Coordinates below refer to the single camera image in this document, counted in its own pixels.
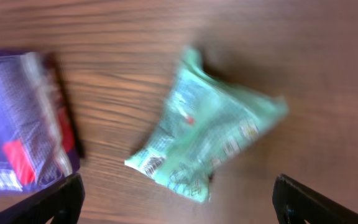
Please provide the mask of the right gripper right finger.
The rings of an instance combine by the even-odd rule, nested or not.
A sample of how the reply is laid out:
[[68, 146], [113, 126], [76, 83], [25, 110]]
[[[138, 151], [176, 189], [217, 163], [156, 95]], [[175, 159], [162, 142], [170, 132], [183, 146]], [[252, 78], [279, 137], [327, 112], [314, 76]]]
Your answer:
[[275, 180], [272, 203], [279, 224], [358, 224], [358, 213], [285, 174]]

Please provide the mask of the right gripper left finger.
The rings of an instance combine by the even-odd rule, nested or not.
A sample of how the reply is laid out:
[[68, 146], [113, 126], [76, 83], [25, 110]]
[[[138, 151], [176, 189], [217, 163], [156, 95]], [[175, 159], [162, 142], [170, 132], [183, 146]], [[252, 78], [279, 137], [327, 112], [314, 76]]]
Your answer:
[[85, 200], [80, 174], [72, 174], [0, 212], [0, 224], [76, 224]]

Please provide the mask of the purple pad package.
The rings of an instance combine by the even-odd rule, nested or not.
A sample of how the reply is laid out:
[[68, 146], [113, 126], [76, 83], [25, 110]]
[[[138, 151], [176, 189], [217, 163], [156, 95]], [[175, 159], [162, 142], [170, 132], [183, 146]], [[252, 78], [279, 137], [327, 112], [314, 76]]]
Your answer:
[[58, 79], [45, 54], [0, 49], [0, 195], [43, 190], [79, 170]]

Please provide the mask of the mint green snack packet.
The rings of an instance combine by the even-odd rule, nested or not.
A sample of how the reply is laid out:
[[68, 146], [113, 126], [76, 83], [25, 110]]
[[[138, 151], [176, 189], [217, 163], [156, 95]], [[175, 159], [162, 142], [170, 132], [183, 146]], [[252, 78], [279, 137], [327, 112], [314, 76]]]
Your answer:
[[209, 76], [201, 52], [187, 47], [156, 128], [124, 163], [172, 192], [204, 203], [215, 169], [269, 132], [287, 112], [282, 97]]

